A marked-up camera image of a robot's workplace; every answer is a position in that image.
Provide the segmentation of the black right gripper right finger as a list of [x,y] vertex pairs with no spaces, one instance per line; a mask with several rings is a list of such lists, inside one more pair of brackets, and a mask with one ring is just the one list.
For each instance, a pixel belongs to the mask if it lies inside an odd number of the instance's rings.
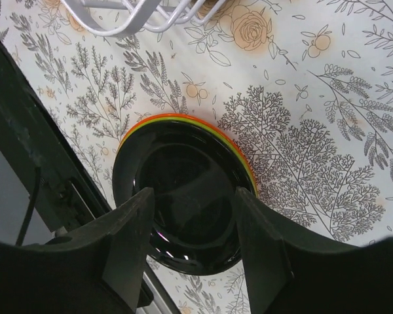
[[252,313],[393,313],[393,237],[341,243],[241,187],[234,216]]

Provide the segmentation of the black iridescent plate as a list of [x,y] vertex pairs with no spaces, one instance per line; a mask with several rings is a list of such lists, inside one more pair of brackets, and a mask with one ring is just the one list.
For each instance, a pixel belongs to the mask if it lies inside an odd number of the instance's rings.
[[117,205],[153,189],[149,256],[189,275],[214,275],[240,261],[232,207],[238,187],[257,191],[245,157],[217,129],[189,116],[161,115],[135,125],[113,166]]

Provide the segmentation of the white wire dish rack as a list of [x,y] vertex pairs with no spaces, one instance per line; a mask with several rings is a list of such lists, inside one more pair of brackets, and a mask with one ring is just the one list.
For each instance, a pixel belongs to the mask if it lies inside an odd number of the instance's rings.
[[[208,22],[224,5],[213,1],[207,12],[201,12],[205,1],[62,1],[64,7],[85,30],[99,37],[125,38],[141,30],[163,33],[172,26],[195,22],[201,26]],[[105,29],[91,15],[92,9],[125,11],[121,24]]]

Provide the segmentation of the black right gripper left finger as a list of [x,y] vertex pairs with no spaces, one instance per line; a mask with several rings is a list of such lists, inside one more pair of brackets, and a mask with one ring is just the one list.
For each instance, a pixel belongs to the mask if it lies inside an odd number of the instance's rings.
[[44,245],[0,242],[0,313],[134,313],[154,208],[144,188]]

